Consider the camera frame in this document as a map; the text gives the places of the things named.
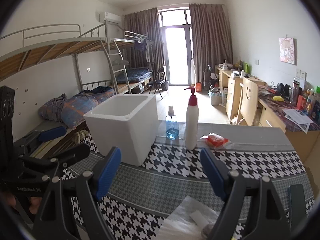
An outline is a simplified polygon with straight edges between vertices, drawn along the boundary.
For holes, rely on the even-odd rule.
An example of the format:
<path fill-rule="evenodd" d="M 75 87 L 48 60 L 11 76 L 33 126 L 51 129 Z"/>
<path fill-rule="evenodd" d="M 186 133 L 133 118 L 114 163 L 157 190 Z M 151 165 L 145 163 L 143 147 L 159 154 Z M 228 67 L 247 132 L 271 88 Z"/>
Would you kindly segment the person left hand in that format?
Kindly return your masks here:
<path fill-rule="evenodd" d="M 20 204 L 22 207 L 29 206 L 29 212 L 33 215 L 37 214 L 39 207 L 42 202 L 41 197 L 21 197 L 16 198 L 13 194 L 5 192 L 3 193 L 7 204 L 15 209 L 17 209 L 17 204 Z"/>

